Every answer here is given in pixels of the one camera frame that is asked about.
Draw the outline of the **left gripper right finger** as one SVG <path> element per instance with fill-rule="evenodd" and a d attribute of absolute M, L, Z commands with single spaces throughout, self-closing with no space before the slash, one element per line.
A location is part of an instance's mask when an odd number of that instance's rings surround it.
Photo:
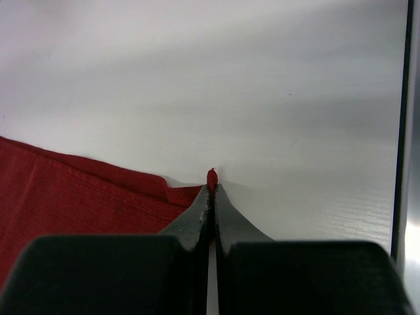
<path fill-rule="evenodd" d="M 413 314 L 391 258 L 369 241 L 276 241 L 214 192 L 221 314 Z"/>

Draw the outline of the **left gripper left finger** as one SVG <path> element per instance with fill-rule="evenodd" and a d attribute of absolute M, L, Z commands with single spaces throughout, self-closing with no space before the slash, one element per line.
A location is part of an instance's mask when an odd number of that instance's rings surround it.
<path fill-rule="evenodd" d="M 211 193 L 158 234 L 44 236 L 18 259 L 2 314 L 205 314 Z"/>

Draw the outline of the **dark red cloth napkin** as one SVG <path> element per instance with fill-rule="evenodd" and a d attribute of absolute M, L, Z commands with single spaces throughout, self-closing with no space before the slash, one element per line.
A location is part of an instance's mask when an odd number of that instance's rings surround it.
<path fill-rule="evenodd" d="M 192 205 L 199 186 L 1 139 L 1 279 L 34 238 L 151 234 Z"/>

